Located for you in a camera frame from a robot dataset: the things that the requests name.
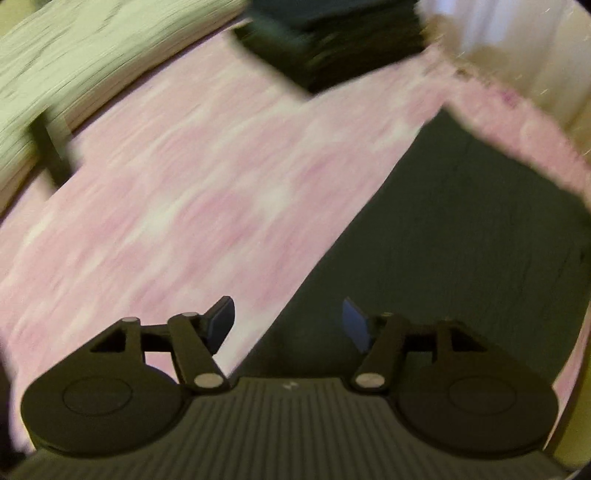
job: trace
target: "dark gray floor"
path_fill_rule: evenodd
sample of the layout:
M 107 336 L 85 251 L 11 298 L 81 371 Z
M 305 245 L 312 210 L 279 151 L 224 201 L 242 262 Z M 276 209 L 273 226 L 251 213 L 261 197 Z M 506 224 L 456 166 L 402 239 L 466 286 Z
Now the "dark gray floor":
M 342 301 L 464 321 L 552 382 L 591 292 L 591 216 L 445 111 L 307 277 L 237 376 L 352 375 Z

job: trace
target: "ribbed plastic cover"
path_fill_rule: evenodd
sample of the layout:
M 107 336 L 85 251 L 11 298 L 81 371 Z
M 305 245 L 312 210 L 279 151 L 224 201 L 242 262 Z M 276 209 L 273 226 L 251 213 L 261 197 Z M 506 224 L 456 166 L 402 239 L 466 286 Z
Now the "ribbed plastic cover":
M 102 460 L 37 452 L 15 480 L 549 480 L 541 452 L 496 461 L 456 458 L 410 435 L 387 402 L 338 379 L 242 379 L 193 401 L 166 436 Z

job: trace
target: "dark object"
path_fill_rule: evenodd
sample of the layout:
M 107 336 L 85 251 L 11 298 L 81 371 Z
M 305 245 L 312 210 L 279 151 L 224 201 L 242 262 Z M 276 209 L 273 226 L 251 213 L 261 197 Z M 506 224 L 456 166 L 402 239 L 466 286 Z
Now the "dark object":
M 25 454 L 16 450 L 10 438 L 10 398 L 12 384 L 4 359 L 0 358 L 0 472 L 9 472 L 25 459 Z
M 415 0 L 254 0 L 239 42 L 314 94 L 423 50 Z
M 88 457 L 147 445 L 179 419 L 189 390 L 227 390 L 211 355 L 233 321 L 228 297 L 205 315 L 176 315 L 167 325 L 142 327 L 136 318 L 118 321 L 25 392 L 21 415 L 33 444 Z M 177 376 L 186 388 L 146 366 L 146 351 L 174 352 Z M 208 380 L 219 384 L 212 388 Z
M 351 305 L 348 300 L 343 307 L 346 330 L 354 339 L 370 338 L 372 343 L 353 375 L 357 390 L 391 391 L 409 353 L 430 355 L 430 363 L 391 393 L 401 419 L 415 434 L 455 455 L 481 458 L 544 446 L 558 402 L 538 375 L 462 323 L 413 326 L 399 315 L 367 319 Z M 379 320 L 381 332 L 374 342 L 372 330 Z M 378 382 L 363 385 L 371 378 Z
M 578 0 L 578 2 L 587 12 L 591 13 L 591 0 Z
M 557 411 L 550 386 L 461 324 L 416 327 L 397 315 L 367 319 L 346 301 L 345 331 L 362 346 L 364 357 L 355 376 L 306 378 L 303 371 L 300 378 L 241 378 L 230 386 L 211 355 L 229 333 L 233 313 L 233 303 L 225 297 L 203 316 L 176 315 L 167 325 L 141 326 L 138 319 L 123 319 L 42 375 L 25 392 L 22 404 L 25 425 L 38 451 L 11 478 L 547 480 L 565 476 L 536 450 Z M 461 335 L 454 336 L 455 331 Z M 517 395 L 515 408 L 530 407 L 522 412 L 525 419 L 509 425 L 502 419 L 504 411 L 485 412 L 502 419 L 501 427 L 493 431 L 484 450 L 473 448 L 470 456 L 462 455 L 454 444 L 457 433 L 439 432 L 432 438 L 434 431 L 449 425 L 428 426 L 426 432 L 413 408 L 408 408 L 408 400 L 426 403 L 430 418 L 433 400 L 443 400 L 442 412 L 450 410 L 446 399 L 439 392 L 433 395 L 432 387 L 422 382 L 424 377 L 401 381 L 406 356 L 424 346 L 418 341 L 421 335 L 434 336 L 436 341 L 434 362 L 420 374 L 437 370 L 439 384 L 448 382 L 452 388 L 464 379 L 462 373 L 468 374 L 467 379 L 490 375 L 508 382 Z M 180 384 L 146 366 L 142 361 L 146 351 L 169 351 Z M 468 410 L 499 405 L 490 383 L 460 390 L 460 402 Z M 474 394 L 490 393 L 492 398 L 484 402 L 471 401 Z M 482 427 L 480 413 L 460 418 L 460 432 Z M 525 431 L 518 432 L 517 441 L 506 438 L 519 427 Z M 425 442 L 420 436 L 429 438 Z M 444 443 L 443 448 L 435 445 L 438 442 Z
M 61 188 L 74 175 L 74 165 L 67 147 L 67 139 L 52 128 L 47 111 L 41 113 L 29 125 L 35 142 L 39 165 L 47 169 L 56 189 Z
M 583 203 L 441 111 L 234 375 L 353 375 L 361 356 L 340 327 L 351 296 L 418 324 L 462 320 L 550 384 L 590 292 Z

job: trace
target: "curtain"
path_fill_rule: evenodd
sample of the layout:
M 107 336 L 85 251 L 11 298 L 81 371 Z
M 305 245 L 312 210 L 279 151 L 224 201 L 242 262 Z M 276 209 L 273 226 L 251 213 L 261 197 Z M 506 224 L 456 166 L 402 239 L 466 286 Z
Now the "curtain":
M 554 117 L 591 161 L 591 14 L 575 0 L 420 0 L 431 42 Z

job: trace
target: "pink carpet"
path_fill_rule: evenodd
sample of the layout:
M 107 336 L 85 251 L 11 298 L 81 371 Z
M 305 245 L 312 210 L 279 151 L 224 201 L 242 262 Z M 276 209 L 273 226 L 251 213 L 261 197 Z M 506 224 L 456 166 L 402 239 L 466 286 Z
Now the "pink carpet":
M 19 445 L 27 385 L 120 317 L 162 323 L 230 295 L 236 326 L 217 361 L 231 371 L 444 103 L 591 198 L 589 167 L 549 117 L 454 73 L 431 48 L 305 101 L 219 34 L 78 133 L 75 177 L 49 199 L 39 179 L 0 228 Z M 555 384 L 562 405 L 588 330 L 589 315 Z

